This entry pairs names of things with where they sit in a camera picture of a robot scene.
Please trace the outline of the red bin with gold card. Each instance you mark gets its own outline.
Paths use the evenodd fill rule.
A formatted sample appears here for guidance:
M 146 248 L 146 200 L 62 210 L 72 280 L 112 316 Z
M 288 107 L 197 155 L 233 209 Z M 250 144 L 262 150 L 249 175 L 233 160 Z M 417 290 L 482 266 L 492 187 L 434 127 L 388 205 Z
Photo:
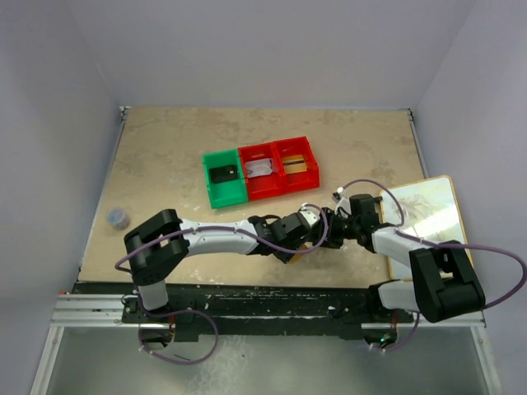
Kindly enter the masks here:
M 320 186 L 319 166 L 307 137 L 276 140 L 273 145 L 284 193 L 297 193 Z

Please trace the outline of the white board with wooden frame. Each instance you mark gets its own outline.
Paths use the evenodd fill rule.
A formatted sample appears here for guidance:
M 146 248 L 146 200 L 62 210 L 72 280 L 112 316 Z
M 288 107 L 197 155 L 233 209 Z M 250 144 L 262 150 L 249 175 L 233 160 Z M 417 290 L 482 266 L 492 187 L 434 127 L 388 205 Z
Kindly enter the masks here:
M 442 175 L 381 191 L 382 219 L 397 225 L 404 215 L 402 231 L 434 242 L 468 242 L 459 213 L 454 183 Z

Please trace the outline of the red bin with silver card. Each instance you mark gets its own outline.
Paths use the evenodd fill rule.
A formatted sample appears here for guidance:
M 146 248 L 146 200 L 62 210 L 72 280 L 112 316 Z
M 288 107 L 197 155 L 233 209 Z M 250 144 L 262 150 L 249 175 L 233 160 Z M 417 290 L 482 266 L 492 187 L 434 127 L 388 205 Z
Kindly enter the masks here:
M 238 152 L 250 201 L 285 193 L 285 172 L 273 142 L 243 146 Z

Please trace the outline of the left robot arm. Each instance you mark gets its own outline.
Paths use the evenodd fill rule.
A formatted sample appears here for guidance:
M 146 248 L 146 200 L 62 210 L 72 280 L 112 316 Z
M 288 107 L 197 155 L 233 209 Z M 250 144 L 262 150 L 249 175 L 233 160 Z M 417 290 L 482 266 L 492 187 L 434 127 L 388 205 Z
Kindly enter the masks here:
M 157 312 L 169 304 L 166 278 L 185 259 L 204 254 L 273 255 L 289 263 L 322 246 L 329 232 L 324 211 L 313 204 L 284 217 L 252 216 L 232 223 L 204 223 L 160 211 L 124 237 L 127 254 L 115 269 L 128 273 L 143 307 Z

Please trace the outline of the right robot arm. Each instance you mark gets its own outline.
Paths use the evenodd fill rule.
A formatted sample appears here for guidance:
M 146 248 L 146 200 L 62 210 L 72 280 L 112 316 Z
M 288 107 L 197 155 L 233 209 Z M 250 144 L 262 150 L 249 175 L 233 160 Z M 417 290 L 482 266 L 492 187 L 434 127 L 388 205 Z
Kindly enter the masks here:
M 375 209 L 380 199 L 370 194 L 345 197 L 335 192 L 333 200 L 336 207 L 324 209 L 329 225 L 324 248 L 339 249 L 344 240 L 355 240 L 367 251 L 410 269 L 408 281 L 385 281 L 368 288 L 370 311 L 407 310 L 437 323 L 485 307 L 483 288 L 460 243 L 427 246 L 404 238 L 395 225 L 380 221 Z

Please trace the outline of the green plastic bin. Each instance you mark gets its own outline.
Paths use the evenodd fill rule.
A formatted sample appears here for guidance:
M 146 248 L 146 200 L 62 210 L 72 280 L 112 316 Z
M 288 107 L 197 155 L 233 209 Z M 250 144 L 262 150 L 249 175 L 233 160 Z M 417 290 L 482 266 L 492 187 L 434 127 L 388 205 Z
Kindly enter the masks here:
M 212 209 L 249 201 L 240 155 L 236 149 L 203 154 L 202 162 Z

